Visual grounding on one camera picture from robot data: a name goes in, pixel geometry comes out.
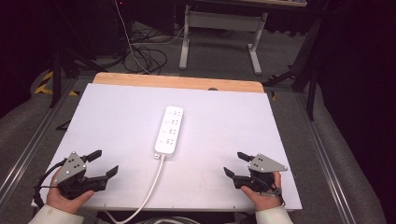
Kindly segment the black metal stand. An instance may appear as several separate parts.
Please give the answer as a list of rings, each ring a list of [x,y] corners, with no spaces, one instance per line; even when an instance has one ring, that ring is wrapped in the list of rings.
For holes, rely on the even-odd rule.
[[[96,72],[106,69],[92,62],[93,55],[89,52],[77,30],[64,14],[60,5],[63,0],[43,0],[46,22],[49,27],[53,63],[53,95],[50,107],[55,107],[61,100],[62,71],[69,78],[79,76],[77,61],[87,65]]]
[[[290,70],[279,77],[270,78],[262,84],[264,87],[271,87],[288,78],[295,77],[291,85],[294,92],[302,92],[306,86],[309,86],[305,110],[310,120],[314,120],[314,101],[318,82],[318,57],[315,55],[314,46],[317,43],[321,23],[322,19],[315,19],[294,63],[290,66]]]

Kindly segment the person's right hand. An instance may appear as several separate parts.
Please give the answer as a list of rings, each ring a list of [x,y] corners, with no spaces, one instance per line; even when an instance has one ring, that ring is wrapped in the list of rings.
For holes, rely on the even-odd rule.
[[[282,200],[279,196],[261,195],[246,186],[243,186],[241,190],[253,202],[257,212],[273,209],[282,205]]]

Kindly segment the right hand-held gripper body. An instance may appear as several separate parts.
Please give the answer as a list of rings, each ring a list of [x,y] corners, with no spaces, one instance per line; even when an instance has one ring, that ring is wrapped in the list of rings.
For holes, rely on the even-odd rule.
[[[235,179],[233,179],[234,187],[240,189],[246,186],[259,193],[276,190],[274,172],[284,172],[288,168],[262,154],[254,157],[247,165],[250,175],[236,175]]]

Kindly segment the white power strip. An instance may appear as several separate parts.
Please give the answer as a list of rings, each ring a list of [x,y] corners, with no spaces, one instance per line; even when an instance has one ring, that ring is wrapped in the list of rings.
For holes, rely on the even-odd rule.
[[[165,108],[154,146],[154,157],[156,159],[170,158],[174,155],[183,114],[184,109],[181,107],[168,106]]]

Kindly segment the white metal desk frame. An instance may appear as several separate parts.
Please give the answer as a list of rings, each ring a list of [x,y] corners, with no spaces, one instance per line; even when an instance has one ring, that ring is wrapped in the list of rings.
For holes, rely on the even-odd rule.
[[[256,49],[260,43],[264,25],[267,20],[268,11],[274,7],[281,9],[297,9],[306,7],[306,0],[230,0],[231,4],[253,4],[258,7],[265,7],[264,12],[260,16],[243,16],[233,14],[221,14],[212,12],[192,11],[191,5],[185,6],[184,11],[184,35],[181,47],[179,69],[187,68],[189,54],[189,29],[209,28],[209,29],[225,29],[232,31],[254,32],[255,37],[251,43],[247,45],[252,67],[256,76],[262,73],[260,62]]]

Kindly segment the white board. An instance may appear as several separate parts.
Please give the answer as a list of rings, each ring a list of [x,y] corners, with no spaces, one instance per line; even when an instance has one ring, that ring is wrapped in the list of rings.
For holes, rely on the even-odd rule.
[[[174,155],[160,161],[154,146],[169,105],[184,114]],[[251,211],[223,167],[248,174],[237,152],[289,163],[268,97],[254,92],[90,84],[52,160],[95,150],[102,156],[88,176],[119,166],[86,204],[98,210]]]

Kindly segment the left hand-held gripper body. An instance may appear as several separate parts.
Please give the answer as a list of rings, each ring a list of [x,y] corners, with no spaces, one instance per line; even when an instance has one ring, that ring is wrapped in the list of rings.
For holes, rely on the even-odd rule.
[[[85,176],[87,165],[76,152],[72,152],[65,160],[55,183],[61,194],[69,199],[76,199],[86,191],[105,190],[107,178],[105,175],[97,177]]]

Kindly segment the aluminium floor rail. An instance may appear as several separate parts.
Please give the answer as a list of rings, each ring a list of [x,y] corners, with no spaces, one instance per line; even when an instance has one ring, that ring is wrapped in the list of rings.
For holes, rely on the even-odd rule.
[[[318,162],[326,178],[327,185],[330,189],[332,198],[335,202],[343,224],[356,224],[356,220],[347,202],[346,195],[342,190],[339,178],[337,177],[332,167],[332,163],[327,155],[326,148],[321,141],[315,122],[309,118],[308,113],[306,112],[306,103],[304,101],[304,96],[301,93],[295,93],[294,97],[300,107],[300,110],[303,113],[304,121],[307,124],[309,132],[313,138]]]
[[[61,96],[54,106],[52,95],[34,94],[0,119],[0,204],[6,203],[18,186],[76,82],[68,78],[61,83]]]

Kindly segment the person's left hand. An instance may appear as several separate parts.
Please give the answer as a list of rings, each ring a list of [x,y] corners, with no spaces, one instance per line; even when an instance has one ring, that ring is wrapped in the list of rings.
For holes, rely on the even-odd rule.
[[[55,183],[59,172],[60,170],[57,170],[51,178],[46,204],[68,214],[75,214],[94,195],[94,192],[92,190],[86,191],[73,200],[65,198]]]

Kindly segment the wooden table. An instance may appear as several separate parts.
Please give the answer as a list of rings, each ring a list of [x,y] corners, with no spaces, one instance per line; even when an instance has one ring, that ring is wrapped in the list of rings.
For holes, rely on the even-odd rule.
[[[121,73],[98,73],[94,84],[144,86],[193,90],[241,91],[264,93],[258,81],[229,80],[201,77],[172,77]]]

